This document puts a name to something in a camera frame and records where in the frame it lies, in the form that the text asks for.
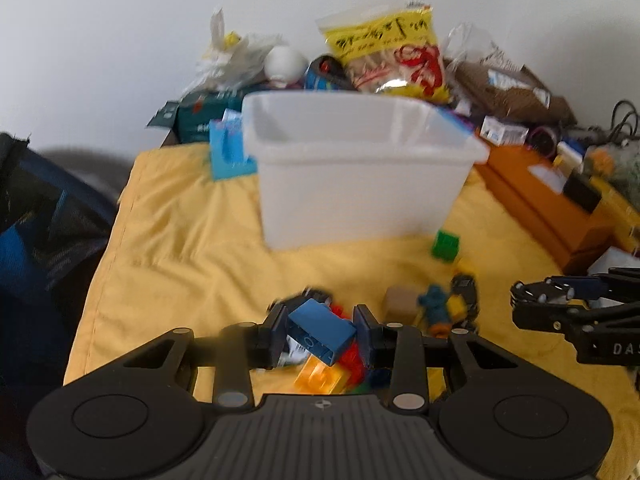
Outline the yellow snack bag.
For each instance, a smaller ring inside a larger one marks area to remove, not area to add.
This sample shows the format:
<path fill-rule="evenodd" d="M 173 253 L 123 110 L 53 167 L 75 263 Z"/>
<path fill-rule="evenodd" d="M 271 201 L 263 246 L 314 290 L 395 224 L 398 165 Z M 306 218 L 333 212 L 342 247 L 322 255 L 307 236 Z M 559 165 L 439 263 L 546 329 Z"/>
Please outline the yellow snack bag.
<path fill-rule="evenodd" d="M 357 6 L 319 18 L 317 26 L 356 90 L 449 102 L 433 8 L 425 0 Z"/>

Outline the green small block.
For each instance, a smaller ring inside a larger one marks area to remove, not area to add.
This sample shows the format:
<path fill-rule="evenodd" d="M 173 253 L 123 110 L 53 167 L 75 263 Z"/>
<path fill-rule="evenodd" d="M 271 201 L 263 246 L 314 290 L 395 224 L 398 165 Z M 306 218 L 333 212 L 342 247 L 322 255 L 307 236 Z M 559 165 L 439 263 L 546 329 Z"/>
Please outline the green small block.
<path fill-rule="evenodd" d="M 431 248 L 434 258 L 453 262 L 459 255 L 460 237 L 445 230 L 438 230 Z"/>

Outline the black toy car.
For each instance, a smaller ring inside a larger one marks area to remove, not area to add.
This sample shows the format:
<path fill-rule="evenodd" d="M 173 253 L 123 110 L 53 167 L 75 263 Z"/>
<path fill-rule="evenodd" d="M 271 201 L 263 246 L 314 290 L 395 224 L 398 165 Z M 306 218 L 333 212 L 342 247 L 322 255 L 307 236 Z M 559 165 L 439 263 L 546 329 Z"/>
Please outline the black toy car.
<path fill-rule="evenodd" d="M 454 328 L 465 328 L 472 333 L 478 332 L 477 318 L 480 314 L 480 303 L 476 281 L 472 274 L 458 273 L 451 279 L 447 306 Z"/>

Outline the black red round object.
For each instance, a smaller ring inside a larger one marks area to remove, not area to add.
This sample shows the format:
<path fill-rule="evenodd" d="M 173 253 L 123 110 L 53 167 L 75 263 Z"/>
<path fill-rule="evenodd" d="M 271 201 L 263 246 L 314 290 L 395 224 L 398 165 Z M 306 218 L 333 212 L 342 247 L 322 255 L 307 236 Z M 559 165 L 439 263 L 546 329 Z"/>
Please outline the black red round object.
<path fill-rule="evenodd" d="M 332 55 L 321 55 L 308 66 L 304 89 L 314 91 L 355 91 L 344 67 Z"/>

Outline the translucent orange block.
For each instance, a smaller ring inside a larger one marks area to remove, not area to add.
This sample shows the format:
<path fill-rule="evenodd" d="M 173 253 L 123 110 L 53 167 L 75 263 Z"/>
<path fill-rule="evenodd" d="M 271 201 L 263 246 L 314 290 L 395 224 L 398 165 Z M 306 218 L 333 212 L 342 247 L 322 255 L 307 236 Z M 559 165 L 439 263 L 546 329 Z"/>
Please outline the translucent orange block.
<path fill-rule="evenodd" d="M 329 366 L 316 356 L 310 356 L 294 380 L 294 387 L 302 393 L 326 396 L 341 393 L 349 377 L 350 371 L 340 364 Z"/>

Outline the light blue paper box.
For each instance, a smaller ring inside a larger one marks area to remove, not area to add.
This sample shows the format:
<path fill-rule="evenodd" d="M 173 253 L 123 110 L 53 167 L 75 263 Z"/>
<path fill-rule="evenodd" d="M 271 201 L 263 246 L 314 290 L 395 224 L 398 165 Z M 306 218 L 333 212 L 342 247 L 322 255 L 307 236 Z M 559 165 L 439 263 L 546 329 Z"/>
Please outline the light blue paper box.
<path fill-rule="evenodd" d="M 228 108 L 209 122 L 209 155 L 214 181 L 256 174 L 254 159 L 244 153 L 242 114 Z"/>

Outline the teal toy figure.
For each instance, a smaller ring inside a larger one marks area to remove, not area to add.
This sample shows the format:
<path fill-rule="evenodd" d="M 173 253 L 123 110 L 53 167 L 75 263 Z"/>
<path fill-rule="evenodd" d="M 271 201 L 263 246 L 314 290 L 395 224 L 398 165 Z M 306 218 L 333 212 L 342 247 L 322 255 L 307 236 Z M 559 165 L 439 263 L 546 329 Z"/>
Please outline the teal toy figure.
<path fill-rule="evenodd" d="M 418 305 L 423 311 L 427 333 L 431 337 L 446 339 L 452 327 L 447 308 L 447 293 L 439 285 L 430 285 L 418 297 Z"/>

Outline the blue building block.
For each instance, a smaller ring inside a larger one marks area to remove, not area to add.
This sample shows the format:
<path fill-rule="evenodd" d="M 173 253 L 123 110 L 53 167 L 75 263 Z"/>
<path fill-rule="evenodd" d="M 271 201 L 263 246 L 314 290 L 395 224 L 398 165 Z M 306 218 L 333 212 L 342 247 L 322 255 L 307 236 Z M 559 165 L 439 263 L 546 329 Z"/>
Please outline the blue building block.
<path fill-rule="evenodd" d="M 352 343 L 356 328 L 325 304 L 308 299 L 286 320 L 288 336 L 327 366 L 332 366 Z"/>

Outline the dark blue bag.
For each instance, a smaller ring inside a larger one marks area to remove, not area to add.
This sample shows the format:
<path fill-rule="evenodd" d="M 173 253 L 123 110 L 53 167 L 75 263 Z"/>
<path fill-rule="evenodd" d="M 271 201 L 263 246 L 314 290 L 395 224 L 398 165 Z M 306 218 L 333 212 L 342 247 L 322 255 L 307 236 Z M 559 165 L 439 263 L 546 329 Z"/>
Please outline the dark blue bag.
<path fill-rule="evenodd" d="M 1 135 L 1 312 L 73 338 L 115 221 L 99 191 Z"/>

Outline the orange cardboard box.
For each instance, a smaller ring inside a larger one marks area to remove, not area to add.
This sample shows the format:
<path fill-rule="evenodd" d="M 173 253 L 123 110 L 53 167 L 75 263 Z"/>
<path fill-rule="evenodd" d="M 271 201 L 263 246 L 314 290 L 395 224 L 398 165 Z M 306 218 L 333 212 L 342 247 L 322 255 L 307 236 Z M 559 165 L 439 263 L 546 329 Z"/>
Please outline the orange cardboard box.
<path fill-rule="evenodd" d="M 565 273 L 581 274 L 611 247 L 620 247 L 614 221 L 603 209 L 587 212 L 554 192 L 530 170 L 551 171 L 551 162 L 525 146 L 491 148 L 475 169 L 508 213 L 550 254 Z"/>

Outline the red building block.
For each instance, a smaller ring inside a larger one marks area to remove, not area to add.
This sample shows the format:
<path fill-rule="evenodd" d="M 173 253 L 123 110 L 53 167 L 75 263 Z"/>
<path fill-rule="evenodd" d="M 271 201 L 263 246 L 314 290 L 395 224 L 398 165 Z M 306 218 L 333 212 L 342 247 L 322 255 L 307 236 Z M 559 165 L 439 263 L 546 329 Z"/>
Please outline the red building block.
<path fill-rule="evenodd" d="M 367 369 L 360 358 L 354 326 L 345 310 L 338 304 L 331 304 L 330 311 L 338 317 L 334 323 L 337 329 L 333 337 L 336 358 L 332 367 L 338 366 L 340 370 L 331 373 L 331 392 L 338 393 L 358 387 L 366 378 Z"/>

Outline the small white carton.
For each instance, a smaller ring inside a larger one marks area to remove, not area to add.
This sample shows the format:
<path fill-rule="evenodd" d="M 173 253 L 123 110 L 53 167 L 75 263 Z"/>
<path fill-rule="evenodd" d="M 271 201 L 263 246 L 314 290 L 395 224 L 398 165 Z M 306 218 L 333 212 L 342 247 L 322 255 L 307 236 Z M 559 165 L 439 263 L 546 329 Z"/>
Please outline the small white carton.
<path fill-rule="evenodd" d="M 526 127 L 508 124 L 492 116 L 486 116 L 480 126 L 480 137 L 495 146 L 523 145 L 527 135 Z"/>

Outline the white ball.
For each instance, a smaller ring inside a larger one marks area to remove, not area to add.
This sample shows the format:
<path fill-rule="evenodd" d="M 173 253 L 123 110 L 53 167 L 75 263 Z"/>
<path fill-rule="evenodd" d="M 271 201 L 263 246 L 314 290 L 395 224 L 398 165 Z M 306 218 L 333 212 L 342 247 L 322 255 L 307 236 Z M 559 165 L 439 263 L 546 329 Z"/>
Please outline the white ball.
<path fill-rule="evenodd" d="M 275 46 L 265 57 L 264 73 L 272 84 L 288 86 L 300 81 L 308 67 L 308 60 L 289 46 Z"/>

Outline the brown cube block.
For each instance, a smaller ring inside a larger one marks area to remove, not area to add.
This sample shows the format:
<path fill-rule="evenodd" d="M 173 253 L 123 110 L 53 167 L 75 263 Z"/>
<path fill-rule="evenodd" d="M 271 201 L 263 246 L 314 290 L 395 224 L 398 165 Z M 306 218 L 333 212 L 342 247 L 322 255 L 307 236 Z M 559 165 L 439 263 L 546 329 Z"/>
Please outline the brown cube block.
<path fill-rule="evenodd" d="M 416 325 L 422 318 L 418 298 L 420 290 L 404 285 L 390 286 L 382 303 L 383 322 Z"/>

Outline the white plastic storage bin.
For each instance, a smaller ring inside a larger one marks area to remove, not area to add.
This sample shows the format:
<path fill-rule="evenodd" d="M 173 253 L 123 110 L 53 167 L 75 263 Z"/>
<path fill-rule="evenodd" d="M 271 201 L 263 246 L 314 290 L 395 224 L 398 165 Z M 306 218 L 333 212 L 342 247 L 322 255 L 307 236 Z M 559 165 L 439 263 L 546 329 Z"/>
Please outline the white plastic storage bin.
<path fill-rule="evenodd" d="M 453 114 L 398 96 L 256 92 L 242 133 L 272 249 L 433 234 L 488 159 Z"/>

